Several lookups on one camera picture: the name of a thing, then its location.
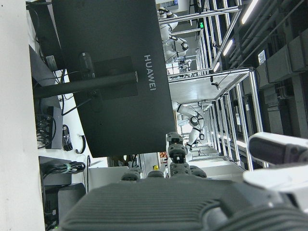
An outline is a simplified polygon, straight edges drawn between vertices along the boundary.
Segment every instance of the wall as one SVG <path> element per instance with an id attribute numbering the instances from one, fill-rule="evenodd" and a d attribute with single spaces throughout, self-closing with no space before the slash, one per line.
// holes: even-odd
<path id="1" fill-rule="evenodd" d="M 0 230 L 43 231 L 26 4 L 0 0 Z"/>

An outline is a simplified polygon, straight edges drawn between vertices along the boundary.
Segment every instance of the metal frame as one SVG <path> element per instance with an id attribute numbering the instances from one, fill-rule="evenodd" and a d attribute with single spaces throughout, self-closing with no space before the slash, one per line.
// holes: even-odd
<path id="1" fill-rule="evenodd" d="M 213 70 L 219 58 L 222 54 L 222 51 L 225 49 L 227 42 L 229 41 L 229 37 L 231 32 L 235 26 L 236 21 L 239 18 L 239 15 L 242 10 L 242 1 L 237 1 L 237 6 L 228 7 L 227 0 L 223 0 L 223 8 L 217 8 L 216 0 L 212 0 L 213 3 L 213 10 L 210 10 L 209 0 L 205 1 L 205 9 L 201 13 L 193 13 L 183 16 L 178 16 L 174 18 L 167 18 L 159 20 L 159 24 L 169 24 L 174 22 L 182 22 L 182 21 L 189 21 L 194 19 L 203 18 L 204 20 L 204 29 L 196 28 L 192 30 L 185 30 L 180 32 L 171 33 L 171 35 L 180 35 L 185 33 L 191 32 L 198 32 L 200 31 L 200 38 L 199 38 L 199 48 L 200 52 L 197 53 L 196 63 L 197 63 L 197 70 L 189 71 L 189 72 L 181 72 L 181 75 L 189 75 L 192 73 L 198 73 L 199 75 L 208 74 L 210 70 Z M 232 21 L 230 22 L 230 13 L 233 14 Z M 219 19 L 219 15 L 225 15 L 226 20 L 226 28 L 222 30 L 221 26 L 222 23 Z M 212 17 L 215 18 L 215 25 L 216 25 L 216 33 L 214 31 L 214 23 Z M 175 75 L 168 75 L 169 78 L 176 77 L 179 74 Z"/>
<path id="2" fill-rule="evenodd" d="M 193 77 L 190 79 L 200 79 L 200 78 L 215 78 L 215 77 L 221 77 L 226 74 L 238 74 L 238 78 L 233 81 L 231 84 L 229 84 L 225 89 L 223 89 L 220 96 L 218 96 L 216 99 L 204 99 L 201 104 L 207 105 L 206 109 L 204 110 L 205 113 L 205 123 L 207 126 L 207 129 L 210 129 L 208 137 L 208 142 L 211 143 L 212 147 L 217 150 L 218 153 L 221 153 L 223 151 L 224 155 L 228 157 L 229 159 L 232 159 L 232 153 L 231 153 L 231 144 L 230 141 L 234 143 L 234 152 L 235 152 L 235 158 L 238 160 L 236 161 L 236 165 L 239 167 L 241 166 L 241 158 L 239 154 L 239 148 L 237 144 L 237 137 L 235 132 L 235 120 L 234 120 L 234 113 L 232 110 L 231 105 L 231 97 L 230 97 L 230 91 L 232 89 L 236 90 L 237 99 L 238 99 L 238 106 L 239 106 L 239 114 L 240 114 L 240 121 L 243 131 L 243 137 L 244 142 L 246 144 L 246 157 L 247 157 L 247 164 L 248 164 L 248 170 L 253 171 L 253 160 L 250 155 L 249 149 L 248 149 L 248 132 L 247 132 L 247 125 L 245 120 L 245 110 L 244 110 L 244 104 L 243 104 L 243 98 L 242 98 L 242 88 L 241 88 L 241 82 L 249 77 L 250 85 L 251 85 L 251 93 L 253 98 L 253 106 L 255 111 L 255 119 L 257 124 L 257 131 L 261 132 L 263 131 L 262 127 L 262 119 L 261 119 L 261 112 L 259 108 L 259 100 L 258 100 L 258 91 L 257 91 L 257 83 L 256 83 L 256 76 L 254 73 L 254 70 L 252 68 L 241 68 L 241 69 L 234 69 L 229 71 L 223 71 L 223 72 L 217 72 L 212 73 L 209 75 L 204 75 L 200 77 Z M 175 80 L 173 82 L 170 82 L 170 84 L 176 84 L 177 82 L 187 81 L 188 79 L 180 79 Z M 222 110 L 219 110 L 218 102 L 220 102 Z M 199 107 L 199 102 L 194 103 L 187 103 L 190 106 L 193 107 Z M 220 142 L 218 137 L 218 132 L 220 132 L 220 138 L 222 143 L 222 150 L 220 148 Z M 263 167 L 268 167 L 268 163 L 263 162 Z"/>

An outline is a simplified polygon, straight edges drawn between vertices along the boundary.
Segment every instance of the black monitor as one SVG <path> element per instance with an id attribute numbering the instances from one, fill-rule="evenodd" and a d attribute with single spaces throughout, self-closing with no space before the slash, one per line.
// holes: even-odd
<path id="1" fill-rule="evenodd" d="M 166 150 L 175 130 L 154 0 L 53 0 L 71 82 L 137 72 L 138 82 L 74 93 L 93 157 Z"/>

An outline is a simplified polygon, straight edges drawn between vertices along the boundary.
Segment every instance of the humanoid robot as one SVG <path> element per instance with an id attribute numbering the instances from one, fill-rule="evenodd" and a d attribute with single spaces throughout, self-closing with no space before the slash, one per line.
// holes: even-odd
<path id="1" fill-rule="evenodd" d="M 186 143 L 186 148 L 189 151 L 198 137 L 202 140 L 204 139 L 204 134 L 202 133 L 204 128 L 204 118 L 197 113 L 193 107 L 187 107 L 175 101 L 172 101 L 172 109 L 173 111 L 181 113 L 189 118 L 189 124 L 192 126 L 192 131 L 189 134 L 189 140 Z"/>
<path id="2" fill-rule="evenodd" d="M 166 18 L 174 18 L 177 17 L 176 14 L 172 13 L 170 10 L 165 9 L 164 7 L 160 7 L 158 10 L 158 19 L 166 19 Z M 170 23 L 170 24 L 162 24 L 159 26 L 162 42 L 167 42 L 169 39 L 173 40 L 176 45 L 180 45 L 182 48 L 179 51 L 167 51 L 165 53 L 165 61 L 166 63 L 172 62 L 172 60 L 176 57 L 183 57 L 186 54 L 189 46 L 187 41 L 183 38 L 179 38 L 171 35 L 172 30 L 178 25 L 178 22 Z"/>

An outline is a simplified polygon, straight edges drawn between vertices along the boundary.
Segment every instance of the cable tie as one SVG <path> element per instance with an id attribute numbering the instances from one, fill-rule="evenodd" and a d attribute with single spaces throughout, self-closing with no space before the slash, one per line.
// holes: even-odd
<path id="1" fill-rule="evenodd" d="M 71 165 L 70 164 L 65 164 L 66 165 L 66 171 L 63 173 L 68 173 L 71 170 Z"/>

